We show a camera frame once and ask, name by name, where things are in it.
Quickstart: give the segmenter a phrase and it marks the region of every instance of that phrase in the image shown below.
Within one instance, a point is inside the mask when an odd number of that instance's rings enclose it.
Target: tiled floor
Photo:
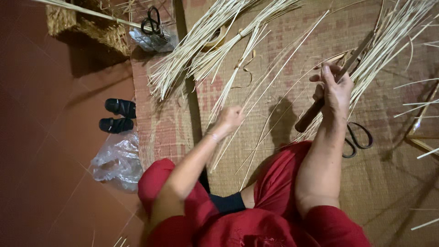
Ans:
[[[29,0],[0,1],[0,20],[0,246],[139,246],[137,194],[88,170],[108,137],[105,100],[134,97],[130,63],[87,74],[94,64],[49,37]]]

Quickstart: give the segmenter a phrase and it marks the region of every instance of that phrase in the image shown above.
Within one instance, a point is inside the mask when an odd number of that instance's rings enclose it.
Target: clear plastic bag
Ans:
[[[111,181],[121,189],[137,191],[137,183],[143,174],[137,132],[111,134],[91,160],[91,165],[94,180]]]

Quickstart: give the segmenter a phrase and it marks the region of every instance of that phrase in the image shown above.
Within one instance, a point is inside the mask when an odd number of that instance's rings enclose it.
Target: black scissors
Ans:
[[[152,18],[152,12],[155,12],[155,15],[157,16],[157,19],[153,19]],[[145,25],[147,24],[147,22],[149,22],[150,25],[150,29],[151,31],[147,31],[145,30]],[[158,13],[158,9],[154,6],[149,7],[148,9],[148,17],[146,17],[141,25],[140,25],[140,29],[142,30],[142,32],[146,35],[152,35],[152,34],[157,34],[160,35],[162,33],[161,29],[160,29],[160,14]]]
[[[360,127],[366,133],[367,137],[369,138],[369,144],[367,146],[362,146],[360,143],[358,143],[356,135],[355,135],[354,131],[352,130],[350,124],[354,124],[354,125]],[[374,143],[374,138],[372,137],[372,134],[368,131],[368,129],[366,129],[366,127],[364,127],[363,125],[361,125],[361,124],[359,124],[357,122],[348,122],[348,130],[349,130],[349,133],[351,134],[352,141],[350,141],[348,138],[345,138],[345,142],[347,144],[349,144],[349,146],[351,146],[352,154],[350,154],[350,155],[343,154],[343,158],[347,158],[348,159],[348,158],[354,157],[356,155],[356,153],[357,153],[357,148],[359,148],[359,149],[369,149],[369,148],[372,147],[372,145]]]

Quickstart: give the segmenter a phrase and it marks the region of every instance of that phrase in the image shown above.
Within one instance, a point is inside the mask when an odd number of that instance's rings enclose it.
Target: hand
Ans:
[[[222,140],[243,121],[244,115],[242,114],[241,106],[227,107],[221,111],[218,120],[210,132],[216,134],[218,139]]]
[[[321,75],[314,75],[309,80],[312,82],[323,82],[316,86],[316,91],[313,95],[315,101],[324,96],[323,116],[347,120],[354,83],[347,73],[343,75],[339,84],[335,82],[334,74],[337,74],[341,69],[340,66],[324,62]]]

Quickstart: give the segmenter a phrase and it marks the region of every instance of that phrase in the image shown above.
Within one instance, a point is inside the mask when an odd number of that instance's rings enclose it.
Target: red pants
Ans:
[[[274,155],[264,165],[255,186],[255,208],[271,211],[289,221],[295,220],[294,184],[302,160],[308,153],[311,142],[293,144]],[[154,162],[139,181],[139,198],[148,215],[154,198],[165,183],[175,164],[168,159]],[[219,212],[206,190],[197,182],[185,200],[185,215],[195,229]]]

